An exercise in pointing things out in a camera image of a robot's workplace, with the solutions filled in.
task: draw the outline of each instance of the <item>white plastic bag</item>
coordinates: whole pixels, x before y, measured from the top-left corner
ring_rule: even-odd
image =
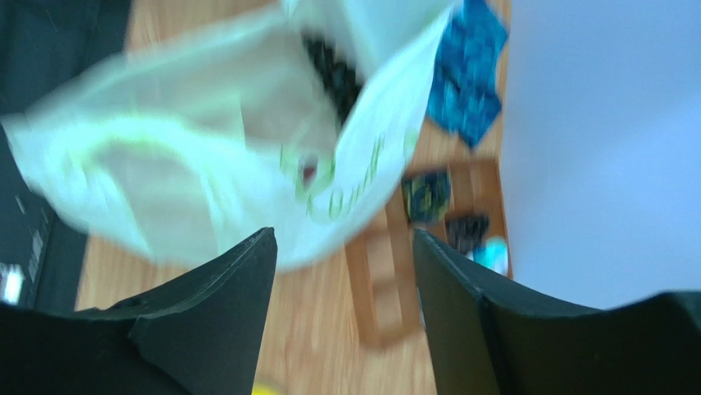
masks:
[[[78,229],[195,267],[272,226],[278,269],[293,269],[397,187],[456,3],[288,0],[111,58],[2,125],[27,184]],[[301,31],[365,79],[339,137]]]

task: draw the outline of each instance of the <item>dark item in bag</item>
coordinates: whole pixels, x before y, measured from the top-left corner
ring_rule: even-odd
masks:
[[[323,39],[305,35],[303,40],[323,88],[336,108],[338,123],[343,127],[363,86],[358,82],[355,69],[338,59],[336,51]]]

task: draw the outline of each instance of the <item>floor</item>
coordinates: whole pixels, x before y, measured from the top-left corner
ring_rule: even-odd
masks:
[[[143,48],[265,2],[135,0],[128,47]],[[491,3],[508,23],[508,0]],[[498,70],[502,96],[507,57],[508,52],[502,56]],[[499,154],[501,122],[498,119],[472,155]],[[408,171],[440,167],[469,157],[456,137],[427,123]],[[83,270],[77,309],[107,308],[185,272],[180,267],[155,267],[98,237],[90,240]],[[276,276],[258,376],[279,383],[290,395],[436,394],[424,333],[415,333],[382,352],[361,348],[343,251],[312,267]]]

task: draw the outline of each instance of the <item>blue cloth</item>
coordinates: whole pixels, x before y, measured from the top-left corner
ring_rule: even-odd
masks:
[[[496,66],[508,33],[485,0],[465,0],[443,33],[427,114],[476,146],[501,111]]]

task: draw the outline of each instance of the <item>black object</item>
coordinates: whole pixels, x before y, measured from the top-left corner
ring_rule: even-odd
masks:
[[[490,218],[484,214],[472,214],[445,221],[448,244],[462,255],[482,245],[490,230]]]
[[[439,395],[701,393],[699,292],[590,309],[521,286],[422,230],[414,262]]]
[[[130,8],[128,0],[0,0],[0,114],[26,110],[121,51]],[[0,179],[0,273],[23,273],[18,305],[72,311],[86,235],[68,228],[27,189],[4,131]]]
[[[0,393],[250,395],[276,256],[267,228],[104,311],[0,304]]]
[[[336,107],[338,121],[343,126],[358,100],[363,86],[357,81],[355,70],[346,62],[336,59],[336,51],[323,39],[303,38],[307,55],[321,77],[324,90]]]

